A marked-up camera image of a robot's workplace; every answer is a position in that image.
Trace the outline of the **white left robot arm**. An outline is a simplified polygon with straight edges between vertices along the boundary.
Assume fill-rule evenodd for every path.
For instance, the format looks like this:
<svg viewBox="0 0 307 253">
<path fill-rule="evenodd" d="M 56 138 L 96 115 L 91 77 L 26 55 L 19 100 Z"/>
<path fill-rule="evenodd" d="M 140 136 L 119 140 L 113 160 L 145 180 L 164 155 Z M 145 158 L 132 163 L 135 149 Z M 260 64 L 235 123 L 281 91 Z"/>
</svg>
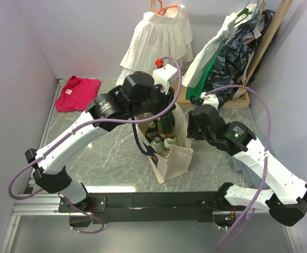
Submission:
<svg viewBox="0 0 307 253">
<path fill-rule="evenodd" d="M 36 185 L 48 193 L 60 193 L 77 211 L 86 211 L 90 205 L 88 193 L 82 183 L 69 176 L 66 163 L 89 143 L 119 126 L 116 119 L 163 111 L 174 98 L 170 85 L 176 79 L 177 74 L 168 73 L 166 67 L 156 69 L 152 75 L 138 71 L 128 75 L 122 85 L 98 94 L 50 147 L 26 151 L 28 161 L 38 161 L 33 165 Z"/>
</svg>

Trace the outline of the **green glass bottle gold cap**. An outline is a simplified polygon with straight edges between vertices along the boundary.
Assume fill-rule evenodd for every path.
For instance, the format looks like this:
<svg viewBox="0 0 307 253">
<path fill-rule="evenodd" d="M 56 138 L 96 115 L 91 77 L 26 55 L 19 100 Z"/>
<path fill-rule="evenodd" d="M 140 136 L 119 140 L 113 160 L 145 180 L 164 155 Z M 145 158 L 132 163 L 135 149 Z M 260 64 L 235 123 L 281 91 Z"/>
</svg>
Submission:
<svg viewBox="0 0 307 253">
<path fill-rule="evenodd" d="M 175 134 L 175 116 L 173 112 L 161 117 L 157 122 L 158 134 L 162 140 Z"/>
</svg>

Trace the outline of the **beige canvas tote bag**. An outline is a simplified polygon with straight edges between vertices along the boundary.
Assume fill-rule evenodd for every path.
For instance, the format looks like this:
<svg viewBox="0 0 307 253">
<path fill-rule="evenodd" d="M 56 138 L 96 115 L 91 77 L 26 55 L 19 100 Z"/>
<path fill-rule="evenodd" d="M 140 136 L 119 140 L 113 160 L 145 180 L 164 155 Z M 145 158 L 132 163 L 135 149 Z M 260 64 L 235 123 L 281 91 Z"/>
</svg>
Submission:
<svg viewBox="0 0 307 253">
<path fill-rule="evenodd" d="M 160 184 L 187 173 L 194 152 L 191 148 L 191 140 L 187 138 L 188 123 L 178 104 L 173 113 L 176 122 L 177 145 L 163 157 L 156 153 L 148 156 Z"/>
</svg>

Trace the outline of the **green glass bottle labelled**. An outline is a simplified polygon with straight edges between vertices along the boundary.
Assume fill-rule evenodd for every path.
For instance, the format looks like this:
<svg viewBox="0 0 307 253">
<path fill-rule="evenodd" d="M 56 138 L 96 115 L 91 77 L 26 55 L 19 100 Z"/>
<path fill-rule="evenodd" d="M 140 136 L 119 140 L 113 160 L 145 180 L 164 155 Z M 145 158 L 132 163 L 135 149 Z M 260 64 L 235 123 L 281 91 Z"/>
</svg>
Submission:
<svg viewBox="0 0 307 253">
<path fill-rule="evenodd" d="M 149 123 L 149 126 L 145 132 L 145 138 L 148 143 L 151 143 L 158 135 L 157 125 L 155 121 Z"/>
</svg>

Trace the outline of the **clear glass bottle green cap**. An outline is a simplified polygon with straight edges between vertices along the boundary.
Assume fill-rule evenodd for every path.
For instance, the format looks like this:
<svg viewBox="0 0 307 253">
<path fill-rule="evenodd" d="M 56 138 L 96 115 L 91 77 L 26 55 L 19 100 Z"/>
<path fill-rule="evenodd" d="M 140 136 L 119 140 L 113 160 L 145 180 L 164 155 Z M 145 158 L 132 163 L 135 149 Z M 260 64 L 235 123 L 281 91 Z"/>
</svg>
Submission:
<svg viewBox="0 0 307 253">
<path fill-rule="evenodd" d="M 175 145 L 177 145 L 177 137 L 175 134 L 165 138 L 164 147 L 167 151 L 170 151 Z"/>
<path fill-rule="evenodd" d="M 153 150 L 157 154 L 162 154 L 164 152 L 164 149 L 165 149 L 164 143 L 163 143 L 163 141 L 161 140 L 160 137 L 154 138 L 151 141 L 150 146 L 153 148 Z"/>
</svg>

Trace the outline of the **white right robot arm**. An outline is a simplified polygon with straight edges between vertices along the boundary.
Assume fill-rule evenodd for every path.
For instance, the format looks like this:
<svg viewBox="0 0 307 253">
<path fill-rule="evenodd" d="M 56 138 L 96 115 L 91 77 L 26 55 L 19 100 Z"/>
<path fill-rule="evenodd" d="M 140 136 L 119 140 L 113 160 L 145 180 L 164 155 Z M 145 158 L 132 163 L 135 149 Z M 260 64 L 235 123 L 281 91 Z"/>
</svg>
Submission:
<svg viewBox="0 0 307 253">
<path fill-rule="evenodd" d="M 222 210 L 245 206 L 267 211 L 282 225 L 292 227 L 307 213 L 307 182 L 271 155 L 245 124 L 226 123 L 218 111 L 205 104 L 188 113 L 187 137 L 205 140 L 250 168 L 268 189 L 239 187 L 225 182 L 216 192 Z"/>
</svg>

